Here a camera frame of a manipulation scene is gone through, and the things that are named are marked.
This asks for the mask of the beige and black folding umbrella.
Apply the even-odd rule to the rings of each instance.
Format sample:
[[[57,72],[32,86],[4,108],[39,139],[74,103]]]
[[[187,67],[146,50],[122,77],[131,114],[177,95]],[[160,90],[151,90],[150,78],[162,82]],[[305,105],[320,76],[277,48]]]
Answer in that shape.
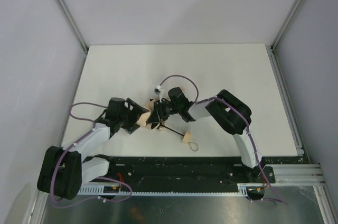
[[[147,112],[142,114],[139,118],[139,120],[137,121],[137,125],[139,125],[140,127],[143,128],[147,128],[147,129],[167,129],[170,132],[173,132],[175,134],[177,134],[178,136],[181,137],[181,142],[183,144],[186,144],[191,151],[193,152],[198,152],[199,151],[199,145],[196,142],[191,141],[191,133],[190,132],[185,132],[185,133],[180,133],[174,129],[171,129],[169,127],[167,127],[165,125],[165,122],[154,122],[154,123],[150,123],[148,122],[152,112],[155,110],[155,103],[158,101],[158,98],[155,99],[150,99],[146,104],[146,109]]]

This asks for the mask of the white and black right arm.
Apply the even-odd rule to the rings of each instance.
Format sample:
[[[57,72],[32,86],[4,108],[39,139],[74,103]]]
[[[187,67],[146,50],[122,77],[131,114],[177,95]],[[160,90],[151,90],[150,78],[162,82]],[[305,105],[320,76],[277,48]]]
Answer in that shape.
[[[192,102],[180,87],[168,91],[168,98],[154,102],[147,124],[159,126],[171,115],[180,115],[187,123],[212,117],[228,134],[232,135],[241,154],[243,165],[254,169],[262,168],[262,155],[258,152],[250,132],[251,109],[227,90],[216,96]]]

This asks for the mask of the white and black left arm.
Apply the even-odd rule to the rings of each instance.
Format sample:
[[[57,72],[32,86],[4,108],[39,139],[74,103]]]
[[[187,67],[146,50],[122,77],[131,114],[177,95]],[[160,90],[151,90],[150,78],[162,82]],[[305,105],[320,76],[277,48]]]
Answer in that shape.
[[[108,173],[109,161],[101,157],[87,161],[89,154],[120,129],[133,133],[150,113],[129,98],[111,98],[103,109],[98,118],[88,120],[91,128],[79,139],[46,150],[37,181],[39,191],[72,200],[83,184]]]

